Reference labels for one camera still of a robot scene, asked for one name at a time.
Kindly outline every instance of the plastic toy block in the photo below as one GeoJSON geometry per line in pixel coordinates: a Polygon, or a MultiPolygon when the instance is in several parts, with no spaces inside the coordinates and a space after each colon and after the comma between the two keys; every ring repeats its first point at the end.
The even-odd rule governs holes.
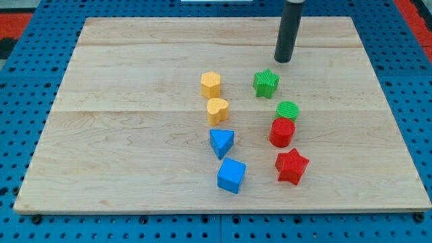
{"type": "Polygon", "coordinates": [[[213,71],[201,75],[201,94],[208,99],[221,96],[221,76],[213,71]]]}
{"type": "Polygon", "coordinates": [[[234,144],[234,131],[210,129],[210,145],[218,159],[222,159],[234,144]]]}
{"type": "Polygon", "coordinates": [[[296,124],[284,117],[277,118],[271,124],[269,140],[271,144],[284,148],[290,145],[292,137],[296,131],[296,124]]]}
{"type": "Polygon", "coordinates": [[[299,113],[300,109],[297,104],[292,101],[282,101],[277,105],[275,117],[286,117],[291,119],[293,122],[296,122],[299,113]]]}
{"type": "Polygon", "coordinates": [[[212,98],[207,102],[207,121],[210,126],[216,126],[219,122],[228,119],[228,101],[220,98],[212,98]]]}
{"type": "Polygon", "coordinates": [[[294,185],[298,185],[309,159],[300,155],[297,149],[293,148],[288,153],[280,153],[277,155],[275,167],[279,172],[278,181],[288,181],[294,185]]]}
{"type": "Polygon", "coordinates": [[[273,93],[277,90],[279,76],[272,73],[270,69],[264,72],[257,72],[254,77],[254,89],[256,97],[266,97],[271,99],[273,93]]]}
{"type": "Polygon", "coordinates": [[[242,184],[246,165],[230,158],[225,158],[217,172],[217,186],[237,194],[242,184]]]}

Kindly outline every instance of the black cylinder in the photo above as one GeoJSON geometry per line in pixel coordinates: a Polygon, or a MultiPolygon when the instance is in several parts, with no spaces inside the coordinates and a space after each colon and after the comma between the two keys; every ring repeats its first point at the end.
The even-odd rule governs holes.
{"type": "Polygon", "coordinates": [[[287,63],[291,60],[302,13],[303,3],[286,1],[279,26],[279,34],[277,35],[275,50],[275,60],[277,62],[287,63]]]}

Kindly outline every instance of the yellow block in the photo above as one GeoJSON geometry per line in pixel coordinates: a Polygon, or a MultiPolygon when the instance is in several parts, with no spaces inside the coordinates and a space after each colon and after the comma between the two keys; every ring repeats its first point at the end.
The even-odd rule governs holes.
{"type": "Polygon", "coordinates": [[[219,122],[228,119],[228,101],[220,98],[212,98],[207,102],[207,121],[210,126],[216,126],[219,122]]]}
{"type": "Polygon", "coordinates": [[[201,76],[201,94],[206,98],[221,96],[221,76],[215,72],[207,72],[201,76]]]}

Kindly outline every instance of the blue block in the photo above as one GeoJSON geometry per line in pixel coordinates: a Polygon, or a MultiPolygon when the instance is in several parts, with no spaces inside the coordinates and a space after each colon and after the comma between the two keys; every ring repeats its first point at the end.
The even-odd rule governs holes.
{"type": "Polygon", "coordinates": [[[218,159],[222,159],[234,144],[234,131],[210,129],[210,145],[218,159]]]}
{"type": "Polygon", "coordinates": [[[237,194],[242,184],[246,165],[230,158],[225,158],[217,172],[217,186],[237,194]]]}

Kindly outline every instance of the green star-shaped block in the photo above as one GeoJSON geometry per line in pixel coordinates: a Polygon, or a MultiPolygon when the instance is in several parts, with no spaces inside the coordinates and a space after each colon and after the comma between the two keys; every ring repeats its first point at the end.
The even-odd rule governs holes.
{"type": "Polygon", "coordinates": [[[279,84],[279,76],[272,73],[270,69],[264,72],[257,72],[254,77],[254,89],[256,97],[271,99],[273,93],[277,90],[279,84]]]}

